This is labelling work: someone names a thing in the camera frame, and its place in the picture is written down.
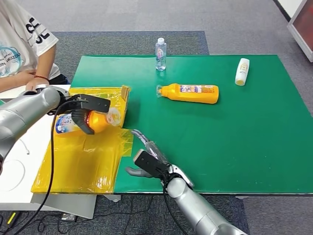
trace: yellow plastic bag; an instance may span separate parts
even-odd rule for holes
[[[111,100],[122,117],[127,109],[129,88],[74,88],[71,95],[91,94]],[[121,156],[130,156],[133,135],[129,130],[109,126],[96,135],[71,138],[54,135],[54,175],[51,193],[110,193]],[[34,181],[32,192],[47,192],[51,171],[51,146]]]

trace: person's arm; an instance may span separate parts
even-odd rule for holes
[[[26,90],[33,90],[38,84],[49,84],[47,79],[49,78],[49,74],[54,62],[56,49],[57,45],[54,45],[38,58],[38,66],[35,78],[27,83]]]
[[[52,65],[54,62],[56,50],[57,44],[39,56],[38,59],[38,66],[35,75],[49,78]]]
[[[17,74],[0,78],[0,92],[26,85],[34,78],[35,70],[26,70]]]

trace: orange bottle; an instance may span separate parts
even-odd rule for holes
[[[121,123],[121,114],[116,108],[110,108],[107,114],[91,111],[86,116],[84,122],[97,134],[105,130],[109,125],[119,125]],[[58,117],[54,132],[62,137],[84,134],[79,126],[74,123],[71,114]]]
[[[219,87],[215,85],[180,85],[157,86],[158,97],[164,96],[172,100],[215,104],[219,99]]]

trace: green tabletop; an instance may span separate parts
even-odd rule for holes
[[[246,85],[235,84],[241,58],[250,60]],[[157,98],[156,86],[217,85],[217,104]],[[156,142],[198,192],[312,193],[313,120],[275,55],[83,56],[72,87],[131,88],[124,128]],[[143,148],[134,140],[132,156]],[[127,175],[122,157],[115,192],[161,192],[156,179]]]

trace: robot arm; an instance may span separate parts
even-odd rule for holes
[[[126,171],[133,176],[149,175],[161,179],[168,195],[177,203],[195,234],[247,235],[229,223],[206,199],[193,191],[194,184],[187,175],[176,165],[169,164],[155,143],[140,131],[133,130],[132,133],[139,137],[146,151],[141,149],[133,158],[134,163],[140,169],[127,167]]]
[[[109,111],[110,101],[86,94],[69,96],[62,88],[39,85],[36,91],[26,91],[20,96],[0,106],[0,174],[2,163],[12,147],[28,129],[45,114],[54,115],[57,109],[67,101],[81,100],[63,105],[58,114],[81,111],[81,118],[73,120],[83,131],[92,134],[84,121],[84,111],[95,110],[102,113]]]

